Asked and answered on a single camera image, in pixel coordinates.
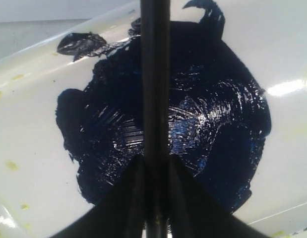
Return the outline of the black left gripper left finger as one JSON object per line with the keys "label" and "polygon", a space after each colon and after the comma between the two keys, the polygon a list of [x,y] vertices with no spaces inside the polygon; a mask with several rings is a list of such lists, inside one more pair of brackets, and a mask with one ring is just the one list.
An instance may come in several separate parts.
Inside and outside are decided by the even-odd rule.
{"label": "black left gripper left finger", "polygon": [[145,221],[145,173],[133,158],[120,180],[83,217],[54,238],[140,238]]}

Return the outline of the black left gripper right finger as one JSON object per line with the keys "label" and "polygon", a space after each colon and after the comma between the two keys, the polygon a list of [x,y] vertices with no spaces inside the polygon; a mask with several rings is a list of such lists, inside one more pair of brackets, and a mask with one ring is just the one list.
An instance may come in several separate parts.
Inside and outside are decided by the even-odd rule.
{"label": "black left gripper right finger", "polygon": [[174,238],[260,238],[261,233],[219,206],[187,171],[169,160],[169,222]]}

